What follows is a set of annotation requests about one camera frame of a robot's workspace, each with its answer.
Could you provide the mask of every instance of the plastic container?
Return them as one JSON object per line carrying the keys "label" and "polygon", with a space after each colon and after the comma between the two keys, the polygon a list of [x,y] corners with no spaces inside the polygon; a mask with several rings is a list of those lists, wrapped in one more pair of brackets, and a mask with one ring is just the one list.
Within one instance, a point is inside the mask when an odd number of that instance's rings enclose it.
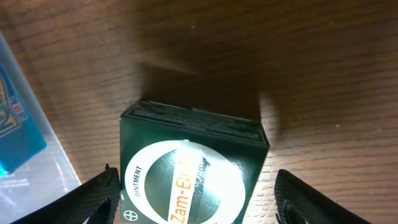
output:
{"label": "plastic container", "polygon": [[42,208],[81,183],[1,33],[0,63],[47,143],[44,150],[16,171],[0,177],[0,224],[3,224]]}

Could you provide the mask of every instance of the blue package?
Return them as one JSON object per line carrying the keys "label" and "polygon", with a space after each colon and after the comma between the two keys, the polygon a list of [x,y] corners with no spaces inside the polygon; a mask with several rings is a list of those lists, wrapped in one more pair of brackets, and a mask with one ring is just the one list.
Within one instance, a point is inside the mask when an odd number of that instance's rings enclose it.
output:
{"label": "blue package", "polygon": [[47,144],[0,64],[0,177],[16,170]]}

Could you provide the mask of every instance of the wooden table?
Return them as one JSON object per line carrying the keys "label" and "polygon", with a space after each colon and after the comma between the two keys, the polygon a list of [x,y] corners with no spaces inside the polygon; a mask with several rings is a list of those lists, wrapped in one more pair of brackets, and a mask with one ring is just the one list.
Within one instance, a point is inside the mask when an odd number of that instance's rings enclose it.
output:
{"label": "wooden table", "polygon": [[261,115],[272,147],[245,223],[276,222],[279,169],[372,223],[396,223],[397,1],[9,0],[0,9],[82,182],[105,163],[119,167],[118,116],[144,97]]}

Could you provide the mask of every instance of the wooden surface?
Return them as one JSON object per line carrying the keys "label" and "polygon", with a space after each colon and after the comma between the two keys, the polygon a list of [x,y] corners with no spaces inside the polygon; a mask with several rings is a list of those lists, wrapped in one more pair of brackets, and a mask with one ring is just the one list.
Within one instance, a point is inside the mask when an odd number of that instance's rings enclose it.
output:
{"label": "wooden surface", "polygon": [[398,219],[398,2],[1,1],[1,30],[82,182],[119,167],[141,97],[261,115],[272,147],[245,223],[290,170],[372,223]]}

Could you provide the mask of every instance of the circular logo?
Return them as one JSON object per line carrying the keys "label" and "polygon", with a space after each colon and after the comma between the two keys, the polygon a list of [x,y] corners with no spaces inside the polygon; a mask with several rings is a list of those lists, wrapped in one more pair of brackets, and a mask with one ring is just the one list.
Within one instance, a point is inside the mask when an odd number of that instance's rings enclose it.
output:
{"label": "circular logo", "polygon": [[[154,164],[159,164],[159,159],[164,156],[167,156],[167,164],[163,163],[155,170],[166,170],[162,174],[170,174],[170,177],[164,177],[163,180],[168,180],[168,189],[171,190],[162,190],[169,198],[169,204],[166,205],[169,207],[166,207],[166,211],[155,208],[156,211],[149,198],[154,189],[166,182],[156,179],[157,186],[146,186],[145,182],[149,179],[153,183],[155,176],[147,174],[154,170]],[[190,141],[162,141],[141,149],[127,165],[124,183],[134,206],[146,217],[160,224],[188,221],[191,209],[196,211],[194,213],[203,213],[208,206],[201,206],[201,202],[198,202],[197,198],[202,197],[210,198],[203,199],[202,202],[216,204],[212,211],[206,211],[211,213],[200,221],[202,224],[232,223],[242,210],[246,198],[239,167],[215,150]]]}
{"label": "circular logo", "polygon": [[125,219],[129,220],[129,221],[136,221],[138,219],[138,215],[130,210],[127,210],[123,213],[123,216],[125,217]]}

